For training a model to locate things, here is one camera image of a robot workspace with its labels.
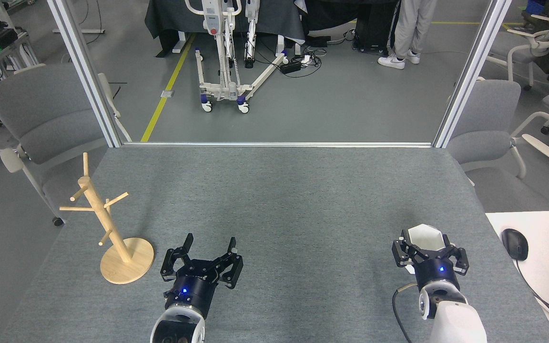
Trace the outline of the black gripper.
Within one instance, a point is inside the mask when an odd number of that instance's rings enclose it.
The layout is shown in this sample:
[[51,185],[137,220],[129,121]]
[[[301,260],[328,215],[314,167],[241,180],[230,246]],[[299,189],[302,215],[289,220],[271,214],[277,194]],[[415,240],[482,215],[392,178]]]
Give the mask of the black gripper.
[[[166,251],[161,277],[164,282],[174,280],[174,285],[164,293],[165,309],[172,305],[188,305],[207,318],[218,280],[226,283],[228,289],[234,289],[244,266],[243,257],[236,249],[236,238],[231,237],[227,253],[213,262],[215,267],[211,261],[191,261],[189,251],[192,243],[193,235],[189,233],[182,246]],[[181,259],[183,267],[175,271],[177,259]]]
[[398,267],[415,264],[417,286],[423,289],[430,282],[447,281],[460,289],[456,274],[466,275],[469,262],[464,248],[449,245],[439,250],[439,258],[427,259],[428,254],[413,244],[409,230],[392,243],[392,253]]

